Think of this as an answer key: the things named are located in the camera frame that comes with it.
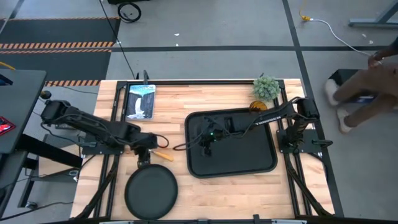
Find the person's hand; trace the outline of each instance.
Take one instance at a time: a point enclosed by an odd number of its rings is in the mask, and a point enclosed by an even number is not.
[[[378,60],[376,54],[369,56],[369,58],[368,58],[368,67],[369,68],[376,68],[379,65],[381,65],[381,62],[380,62],[380,60]]]

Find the white sneaker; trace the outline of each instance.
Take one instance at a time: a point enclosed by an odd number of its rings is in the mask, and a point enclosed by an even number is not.
[[[340,132],[343,134],[348,133],[352,128],[348,127],[344,122],[344,118],[349,115],[349,113],[343,108],[338,108],[336,111],[338,121],[340,123]]]
[[[332,79],[328,79],[325,83],[325,93],[326,93],[326,97],[328,98],[329,103],[332,106],[337,106],[339,104],[338,101],[336,101],[333,97],[333,95],[335,94],[335,92],[337,91],[338,86],[336,84],[336,82]]]

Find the small succulent plant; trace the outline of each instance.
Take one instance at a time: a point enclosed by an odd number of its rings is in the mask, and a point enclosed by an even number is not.
[[[261,75],[253,84],[253,94],[258,100],[271,101],[279,96],[279,83],[275,78],[263,77]]]

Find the wooden table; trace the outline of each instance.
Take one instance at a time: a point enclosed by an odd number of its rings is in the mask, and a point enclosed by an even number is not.
[[[110,119],[116,80],[102,81],[94,115]],[[304,96],[299,79],[284,80],[288,100]],[[252,85],[158,85],[155,96],[154,119],[135,121],[143,132],[162,134],[170,140],[167,149],[159,152],[172,155],[173,162],[152,155],[151,163],[169,168],[178,182],[178,198],[174,208],[162,219],[252,219],[293,218],[284,157],[279,153],[275,132],[277,123],[270,124],[277,147],[278,165],[267,173],[197,179],[189,174],[185,151],[173,151],[172,147],[185,142],[184,121],[194,111],[222,110],[248,107],[254,100]],[[301,154],[307,187],[330,213],[333,206],[322,163],[308,154]],[[103,156],[96,156],[83,168],[76,188],[71,217],[78,215],[98,188]],[[137,157],[125,150],[119,161],[114,195],[112,220],[136,220],[124,202],[124,188],[130,175],[137,169]],[[300,211],[304,213],[302,195],[296,186]],[[103,196],[101,215],[105,214],[108,193]]]

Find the concrete floor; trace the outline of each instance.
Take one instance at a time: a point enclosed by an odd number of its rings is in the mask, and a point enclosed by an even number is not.
[[[324,19],[336,34],[356,46],[388,45],[397,36],[396,30],[357,29],[347,26],[351,17],[376,17],[392,0],[308,0],[304,14]],[[17,0],[2,0],[0,17],[8,17]],[[174,47],[219,45],[293,46],[282,1],[273,0],[151,0],[137,3],[142,17],[137,23],[121,24],[119,38],[123,47]],[[341,46],[327,26],[317,22],[302,23],[299,18],[301,1],[289,0],[298,40],[301,46]],[[107,6],[109,16],[116,15],[115,6]],[[16,17],[103,17],[97,0],[25,0]],[[135,72],[146,69],[156,78],[256,78],[264,72],[277,78],[302,78],[296,53],[283,51],[180,51],[128,52]],[[395,137],[398,116],[379,116],[348,135],[338,131],[334,108],[323,96],[323,83],[339,68],[366,68],[367,58],[355,52],[304,52],[308,77],[321,113],[336,183],[346,217],[398,220],[398,157]],[[107,79],[131,78],[123,55],[112,53]],[[98,91],[98,87],[78,87]],[[92,112],[95,96],[51,87],[54,99],[63,99],[84,111]],[[37,103],[36,112],[43,108]],[[25,132],[43,138],[39,118],[32,115]],[[18,183],[5,216],[23,212],[16,209]],[[45,205],[73,200],[75,184],[38,183],[30,200]],[[42,223],[66,220],[71,206],[57,205],[30,213],[4,223]]]

